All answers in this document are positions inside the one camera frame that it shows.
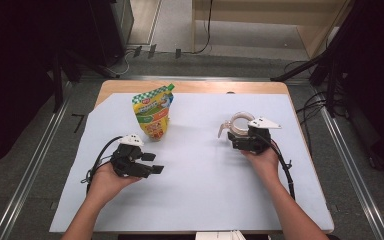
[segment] yellow snack bag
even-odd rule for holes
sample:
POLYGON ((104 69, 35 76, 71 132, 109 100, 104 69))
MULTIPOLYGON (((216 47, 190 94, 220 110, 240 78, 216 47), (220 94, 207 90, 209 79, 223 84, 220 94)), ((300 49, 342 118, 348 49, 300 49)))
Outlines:
POLYGON ((149 137, 159 140, 167 131, 168 110, 173 101, 174 85, 162 86, 133 97, 133 111, 142 130, 149 137))

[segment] black stand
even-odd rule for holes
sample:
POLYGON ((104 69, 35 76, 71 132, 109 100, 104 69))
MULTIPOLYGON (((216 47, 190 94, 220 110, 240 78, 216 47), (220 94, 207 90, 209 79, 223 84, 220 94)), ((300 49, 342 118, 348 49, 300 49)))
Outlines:
POLYGON ((326 106, 330 115, 334 117, 333 106, 335 87, 337 78, 339 77, 339 73, 341 73, 341 68, 340 64, 338 64, 338 59, 341 54, 343 54, 343 46, 346 46, 344 38, 348 34, 352 33, 353 23, 363 11, 364 6, 365 1, 355 1, 351 12, 348 14, 347 18, 338 30, 337 34, 332 39, 330 45, 322 54, 279 77, 270 78, 270 80, 274 82, 284 82, 290 79, 291 77, 309 69, 310 67, 317 65, 316 69, 311 74, 309 81, 312 85, 319 86, 323 82, 323 80, 326 79, 326 77, 329 75, 326 106))
POLYGON ((114 78, 99 66, 90 63, 89 61, 72 51, 57 51, 52 61, 52 73, 55 92, 54 113, 58 111, 63 102, 61 69, 64 71, 65 75, 67 76, 70 82, 80 81, 80 77, 82 74, 77 68, 76 62, 85 65, 89 69, 95 71, 96 73, 102 75, 105 78, 114 78))

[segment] tripod leg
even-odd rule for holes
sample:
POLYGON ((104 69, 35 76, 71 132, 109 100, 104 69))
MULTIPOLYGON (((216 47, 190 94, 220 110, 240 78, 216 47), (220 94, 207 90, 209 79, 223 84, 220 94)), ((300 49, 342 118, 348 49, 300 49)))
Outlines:
POLYGON ((326 107, 332 118, 335 117, 334 101, 335 101, 335 88, 336 88, 336 79, 338 74, 338 63, 335 59, 331 62, 329 81, 327 85, 327 97, 326 97, 326 107))
POLYGON ((64 71, 65 75, 67 76, 70 82, 80 81, 82 73, 77 68, 76 64, 74 63, 74 60, 70 58, 65 52, 61 52, 60 54, 60 64, 62 70, 64 71))
POLYGON ((62 78, 61 78, 61 64, 60 64, 60 54, 55 53, 53 60, 53 80, 54 80, 54 94, 55 94, 55 106, 54 113, 58 111, 62 104, 62 78))
POLYGON ((326 63, 320 63, 308 79, 311 85, 320 86, 329 73, 329 67, 326 63))
POLYGON ((324 54, 320 54, 319 56, 317 56, 316 58, 302 64, 301 66, 298 66, 294 69, 292 69, 291 71, 279 76, 279 77, 275 77, 275 78, 270 78, 270 81, 272 82, 284 82, 286 80, 288 80, 289 78, 309 69, 310 67, 318 64, 320 62, 320 60, 322 60, 324 58, 324 54))
POLYGON ((77 62, 85 65, 89 69, 92 69, 93 71, 95 71, 96 73, 100 74, 101 76, 106 77, 106 78, 114 78, 108 72, 106 72, 104 69, 100 68, 99 66, 97 66, 97 65, 95 65, 93 63, 90 63, 89 61, 87 61, 86 59, 84 59, 80 55, 76 54, 75 52, 70 51, 70 50, 66 50, 66 53, 70 57, 72 57, 74 60, 76 60, 77 62))

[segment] wire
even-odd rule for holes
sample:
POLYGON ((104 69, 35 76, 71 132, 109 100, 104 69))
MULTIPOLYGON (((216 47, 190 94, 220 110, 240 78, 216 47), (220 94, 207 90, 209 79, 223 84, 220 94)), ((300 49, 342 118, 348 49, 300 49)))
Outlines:
MULTIPOLYGON (((283 72, 286 73, 286 69, 287 69, 289 66, 291 66, 292 64, 294 64, 294 63, 306 63, 306 62, 308 62, 308 61, 293 61, 293 62, 290 62, 290 63, 286 64, 286 65, 283 67, 283 72)), ((308 71, 308 73, 311 75, 310 68, 307 68, 307 71, 308 71)))
POLYGON ((313 118, 314 116, 317 115, 317 113, 320 112, 320 110, 322 110, 323 107, 325 107, 326 104, 322 104, 322 105, 319 105, 319 106, 314 106, 314 107, 317 107, 315 109, 313 109, 313 111, 311 111, 306 117, 304 120, 302 120, 300 122, 300 125, 304 124, 305 122, 307 122, 308 120, 310 120, 311 118, 313 118))
POLYGON ((93 164, 93 167, 92 167, 89 171, 87 171, 87 173, 86 173, 86 178, 83 179, 83 180, 81 181, 81 183, 85 183, 85 182, 88 183, 88 184, 87 184, 87 188, 86 188, 86 193, 89 192, 89 188, 90 188, 90 184, 92 183, 93 176, 95 175, 96 170, 98 170, 98 168, 100 167, 99 164, 101 163, 101 161, 102 161, 103 159, 107 158, 107 157, 102 158, 102 154, 104 154, 105 150, 107 150, 107 148, 111 145, 111 143, 113 143, 114 141, 116 141, 116 140, 118 140, 118 139, 120 139, 120 138, 122 138, 122 136, 118 136, 118 137, 115 137, 115 138, 111 139, 111 140, 104 146, 104 148, 101 150, 101 152, 99 153, 98 157, 97 157, 96 160, 95 160, 95 164, 93 164))
MULTIPOLYGON (((307 105, 306 108, 309 108, 309 107, 315 107, 315 106, 317 106, 319 103, 322 103, 322 102, 326 102, 326 100, 319 100, 319 101, 313 102, 313 103, 307 105)), ((298 110, 295 110, 295 113, 300 113, 300 112, 302 112, 303 110, 304 110, 304 108, 300 108, 300 109, 298 109, 298 110)))
POLYGON ((110 157, 112 157, 112 155, 109 155, 109 156, 106 156, 106 157, 104 157, 104 158, 101 158, 101 159, 99 160, 99 166, 96 167, 96 170, 98 170, 101 166, 103 166, 103 165, 109 163, 110 161, 106 161, 105 163, 102 163, 102 160, 107 159, 107 158, 110 158, 110 157))
POLYGON ((208 43, 210 42, 210 38, 211 38, 211 34, 210 34, 210 26, 211 26, 211 12, 212 12, 212 9, 213 9, 213 0, 210 1, 210 13, 208 14, 208 31, 207 31, 207 43, 205 44, 205 46, 197 51, 197 52, 194 52, 193 54, 199 54, 199 53, 202 53, 208 46, 208 43))
MULTIPOLYGON (((210 32, 209 32, 210 29, 207 30, 207 27, 205 26, 205 22, 206 21, 204 20, 204 30, 205 30, 205 32, 207 33, 207 36, 208 36, 208 35, 210 35, 210 32)), ((210 44, 210 51, 208 51, 207 54, 209 54, 212 50, 213 50, 213 45, 210 44)))
POLYGON ((274 142, 275 145, 273 145, 272 143, 270 143, 269 141, 267 141, 264 137, 262 137, 261 135, 257 134, 257 133, 254 133, 253 134, 255 137, 257 137, 258 139, 264 141, 266 144, 268 144, 270 146, 271 149, 273 149, 273 151, 277 154, 277 156, 279 157, 279 162, 280 162, 280 165, 282 166, 282 169, 283 171, 285 172, 285 175, 286 175, 286 179, 288 180, 288 187, 289 187, 289 194, 291 195, 291 197, 295 200, 295 191, 294 191, 294 181, 292 180, 292 177, 291 177, 291 174, 289 172, 289 167, 288 165, 285 163, 285 160, 283 159, 283 156, 282 156, 282 153, 280 152, 280 148, 278 147, 277 143, 272 140, 274 142))
POLYGON ((307 124, 307 120, 306 119, 306 115, 305 115, 305 110, 306 108, 308 107, 307 105, 310 103, 310 101, 317 97, 318 95, 320 94, 325 94, 326 92, 318 92, 316 94, 314 94, 313 96, 311 96, 305 103, 304 103, 304 107, 302 108, 302 115, 303 115, 303 122, 304 122, 304 128, 305 128, 305 134, 306 134, 306 137, 307 137, 307 146, 308 146, 308 151, 310 153, 310 156, 312 157, 313 156, 313 150, 312 150, 312 144, 311 144, 311 137, 310 137, 310 131, 308 130, 308 124, 307 124))
POLYGON ((124 55, 124 61, 126 62, 126 65, 127 65, 127 68, 126 70, 124 70, 123 72, 121 73, 118 73, 116 72, 116 75, 123 75, 123 74, 126 74, 128 71, 129 71, 129 68, 130 68, 130 65, 129 65, 129 62, 127 61, 127 56, 129 56, 130 54, 134 53, 134 51, 132 52, 128 52, 124 55))

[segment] white tabletop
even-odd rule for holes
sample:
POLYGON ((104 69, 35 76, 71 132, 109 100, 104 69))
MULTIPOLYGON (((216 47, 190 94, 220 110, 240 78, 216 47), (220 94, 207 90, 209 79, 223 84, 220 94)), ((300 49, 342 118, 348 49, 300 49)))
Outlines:
MULTIPOLYGON (((160 175, 130 185, 101 211, 96 232, 181 232, 281 230, 270 197, 248 161, 233 149, 220 125, 246 111, 279 123, 270 130, 290 169, 297 203, 326 232, 333 222, 287 94, 175 93, 165 136, 151 141, 133 113, 136 93, 112 94, 89 114, 75 162, 52 222, 64 232, 84 200, 80 181, 104 145, 116 136, 138 134, 142 151, 156 154, 147 165, 164 165, 160 175)), ((117 143, 103 156, 111 155, 117 143)), ((286 177, 279 167, 284 186, 286 177)))

